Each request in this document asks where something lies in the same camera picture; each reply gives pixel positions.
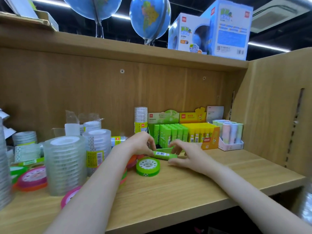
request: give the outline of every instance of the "wooden shelf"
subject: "wooden shelf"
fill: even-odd
[[[248,68],[248,61],[5,24],[0,25],[0,47],[213,71]]]
[[[302,186],[305,177],[245,150],[206,150],[267,195]],[[60,211],[62,197],[46,189],[17,193],[0,211],[3,233],[42,233]],[[236,204],[209,178],[161,161],[155,177],[128,172],[126,185],[116,195],[107,233],[146,233],[224,210]]]

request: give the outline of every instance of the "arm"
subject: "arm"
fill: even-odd
[[[115,146],[45,234],[104,233],[119,182],[130,157],[133,154],[153,155],[147,142],[156,150],[154,139],[146,132],[137,133]]]
[[[212,178],[265,234],[308,234],[312,227],[293,213],[252,186],[230,168],[218,163],[197,145],[173,141],[172,153],[180,154],[184,149],[187,158],[173,158],[169,163],[190,168]]]

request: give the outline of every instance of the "world globe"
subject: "world globe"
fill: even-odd
[[[78,14],[96,21],[96,12],[100,20],[107,19],[118,10],[121,0],[64,0]]]
[[[167,31],[171,20],[171,7],[168,0],[132,0],[130,20],[135,32],[143,39],[154,41]]]

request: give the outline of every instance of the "forearm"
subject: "forearm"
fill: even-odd
[[[239,204],[264,234],[311,233],[312,228],[308,224],[230,168],[216,162],[209,176]]]
[[[46,234],[104,233],[131,151],[116,146],[46,230]]]

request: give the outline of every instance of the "hand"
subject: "hand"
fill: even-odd
[[[156,150],[154,138],[145,131],[134,134],[126,139],[123,144],[127,144],[130,147],[132,154],[146,154],[148,156],[153,156],[153,150]]]
[[[168,161],[170,165],[180,166],[192,169],[206,176],[211,176],[219,163],[206,154],[202,149],[192,143],[182,142],[179,139],[174,140],[168,147],[173,147],[171,153],[179,155],[182,149],[185,150],[187,158],[172,158]]]

